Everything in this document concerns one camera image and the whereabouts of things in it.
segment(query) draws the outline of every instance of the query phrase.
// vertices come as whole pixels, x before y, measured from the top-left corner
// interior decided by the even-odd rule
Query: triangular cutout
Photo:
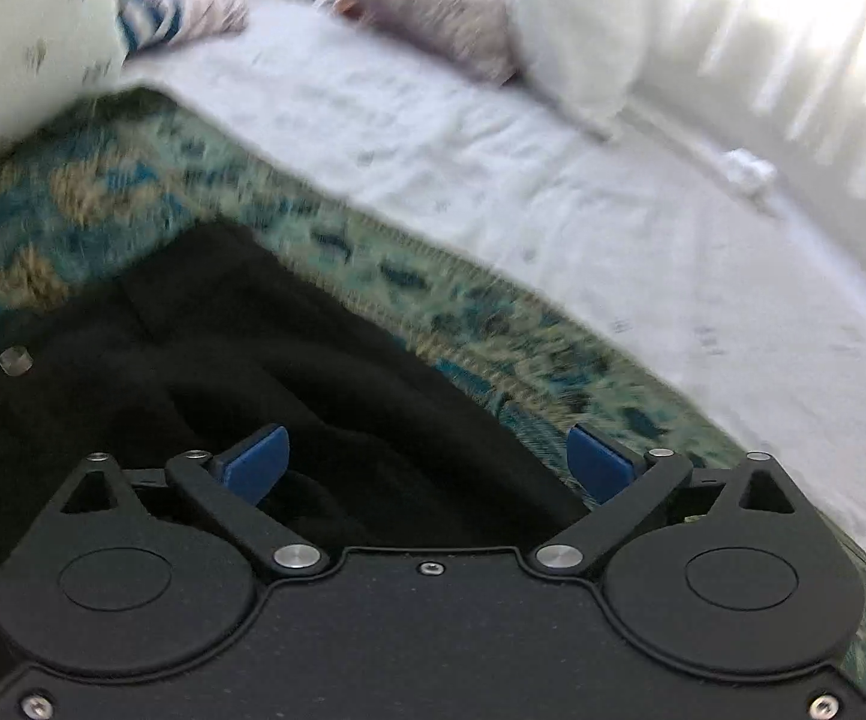
[[[67,499],[64,514],[88,514],[113,509],[113,495],[107,485],[107,475],[103,471],[91,471],[84,475],[76,490]]]
[[[750,478],[750,485],[743,493],[740,502],[743,509],[751,509],[753,512],[773,512],[774,514],[793,514],[795,508],[789,498],[783,494],[777,480],[767,471],[754,471]]]

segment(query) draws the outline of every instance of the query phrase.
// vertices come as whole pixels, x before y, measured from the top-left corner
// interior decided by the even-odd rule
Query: black cloth
[[[196,227],[11,343],[33,367],[0,370],[0,563],[86,454],[161,467],[271,422],[290,470],[261,507],[334,554],[525,548],[585,513],[441,373],[243,228]]]

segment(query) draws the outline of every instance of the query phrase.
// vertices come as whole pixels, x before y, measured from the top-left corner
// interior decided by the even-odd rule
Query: mattress
[[[866,550],[866,280],[777,192],[729,194],[630,118],[618,143],[285,0],[127,64],[273,164],[501,271],[610,338]]]

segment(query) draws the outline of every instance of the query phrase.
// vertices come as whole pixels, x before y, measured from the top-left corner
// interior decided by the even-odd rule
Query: white curtain
[[[642,84],[775,162],[866,265],[866,0],[652,0]]]

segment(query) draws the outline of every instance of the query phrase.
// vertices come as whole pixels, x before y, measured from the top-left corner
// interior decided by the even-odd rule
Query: leaf print
[[[97,62],[95,65],[92,65],[89,68],[86,68],[83,71],[83,83],[84,86],[86,84],[96,83],[100,79],[103,79],[110,72],[110,60],[106,62]]]
[[[36,44],[23,52],[23,58],[26,60],[26,66],[33,73],[39,73],[43,60],[46,59],[46,42],[38,40]]]

